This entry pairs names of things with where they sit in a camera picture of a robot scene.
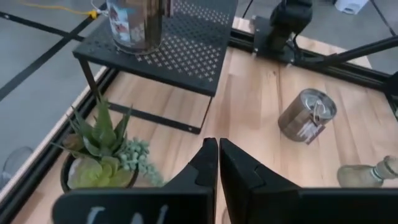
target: concrete floor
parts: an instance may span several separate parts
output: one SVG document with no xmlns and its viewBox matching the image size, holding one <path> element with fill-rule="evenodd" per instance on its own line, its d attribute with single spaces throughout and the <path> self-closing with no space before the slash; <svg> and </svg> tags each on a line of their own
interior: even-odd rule
<svg viewBox="0 0 398 224">
<path fill-rule="evenodd" d="M 314 1 L 313 20 L 304 30 L 304 36 L 352 49 L 392 35 L 370 2 L 358 15 L 351 16 L 338 12 L 330 1 Z M 89 0 L 29 2 L 63 5 L 80 11 L 91 10 Z M 102 2 L 98 0 L 95 4 L 99 6 Z M 252 15 L 269 17 L 279 2 L 280 0 L 254 0 L 245 18 L 251 18 Z M 393 30 L 398 32 L 398 16 L 394 14 L 394 9 L 398 8 L 398 1 L 375 2 Z M 242 16 L 248 4 L 249 0 L 239 0 L 236 15 Z M 73 30 L 86 18 L 66 11 L 22 6 L 17 1 L 3 1 L 0 11 L 66 32 Z M 80 35 L 87 36 L 103 19 L 105 18 L 100 17 L 92 22 Z M 4 18 L 0 18 L 0 27 L 0 88 L 62 38 Z M 78 42 L 73 40 L 62 47 L 0 101 L 0 167 L 13 150 L 22 146 L 35 148 L 86 86 L 80 66 L 72 55 L 72 50 L 77 44 Z M 398 48 L 369 56 L 376 70 L 387 73 L 398 71 L 397 58 Z M 93 72 L 100 69 L 97 65 L 91 67 Z"/>
</svg>

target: metal can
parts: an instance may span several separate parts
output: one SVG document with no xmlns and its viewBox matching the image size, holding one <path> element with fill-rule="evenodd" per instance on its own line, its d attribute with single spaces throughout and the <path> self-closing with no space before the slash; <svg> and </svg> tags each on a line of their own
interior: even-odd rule
<svg viewBox="0 0 398 224">
<path fill-rule="evenodd" d="M 115 45 L 130 54 L 149 53 L 162 41 L 162 16 L 172 0 L 106 0 Z"/>
<path fill-rule="evenodd" d="M 279 116 L 280 131 L 289 139 L 309 144 L 337 113 L 335 102 L 325 93 L 305 89 Z"/>
</svg>

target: perforated metal surface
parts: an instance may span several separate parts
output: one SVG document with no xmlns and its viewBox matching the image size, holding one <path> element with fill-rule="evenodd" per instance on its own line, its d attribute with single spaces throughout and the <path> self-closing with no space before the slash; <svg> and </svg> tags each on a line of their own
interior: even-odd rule
<svg viewBox="0 0 398 224">
<path fill-rule="evenodd" d="M 73 53 L 77 58 L 214 96 L 236 4 L 237 0 L 176 0 L 174 16 L 163 20 L 162 44 L 149 54 L 118 50 L 108 21 Z"/>
</svg>

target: plant pot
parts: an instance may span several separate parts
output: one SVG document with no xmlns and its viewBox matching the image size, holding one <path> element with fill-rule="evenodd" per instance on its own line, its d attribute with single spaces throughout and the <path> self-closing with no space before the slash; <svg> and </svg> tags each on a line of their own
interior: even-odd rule
<svg viewBox="0 0 398 224">
<path fill-rule="evenodd" d="M 69 169 L 72 166 L 72 163 L 73 161 L 75 161 L 75 159 L 76 158 L 74 158 L 73 155 L 69 154 L 65 159 L 65 162 L 63 163 L 60 179 L 61 179 L 61 187 L 64 192 L 68 192 L 71 190 L 68 186 Z M 138 167 L 134 171 L 131 181 L 127 187 L 132 187 L 136 183 L 137 177 L 138 177 Z"/>
</svg>

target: wooden table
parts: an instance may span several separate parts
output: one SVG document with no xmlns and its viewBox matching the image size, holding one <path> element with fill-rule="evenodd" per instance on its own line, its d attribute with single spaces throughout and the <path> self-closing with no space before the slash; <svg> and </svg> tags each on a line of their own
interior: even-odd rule
<svg viewBox="0 0 398 224">
<path fill-rule="evenodd" d="M 251 31 L 249 21 L 244 19 L 236 18 L 234 27 Z M 343 51 L 304 37 L 299 37 L 298 43 L 302 48 L 321 54 Z M 354 63 L 370 67 L 367 58 L 359 58 Z M 338 108 L 335 119 L 309 146 L 288 140 L 277 126 L 281 112 L 305 88 L 324 91 Z M 209 100 L 206 96 L 125 73 L 116 77 L 105 95 L 113 102 L 126 106 L 133 103 L 140 110 L 196 126 L 200 125 Z M 95 109 L 88 117 L 90 122 L 94 114 Z M 122 115 L 111 112 L 111 116 L 116 123 Z M 1 192 L 0 199 L 65 119 L 66 116 L 62 117 L 38 146 Z M 218 91 L 200 135 L 137 118 L 130 120 L 127 132 L 130 138 L 137 136 L 150 142 L 150 159 L 166 179 L 182 170 L 205 137 L 228 138 L 267 167 L 306 187 L 337 187 L 336 171 L 343 164 L 376 164 L 386 155 L 398 156 L 398 122 L 383 93 L 301 68 L 254 58 L 237 49 L 228 49 Z M 58 158 L 13 224 L 50 221 L 52 204 L 63 194 L 60 169 L 65 156 L 64 153 Z M 139 179 L 137 185 L 145 183 Z M 216 223 L 223 223 L 226 205 L 221 182 L 218 186 Z M 384 186 L 398 186 L 398 181 L 387 181 Z"/>
</svg>

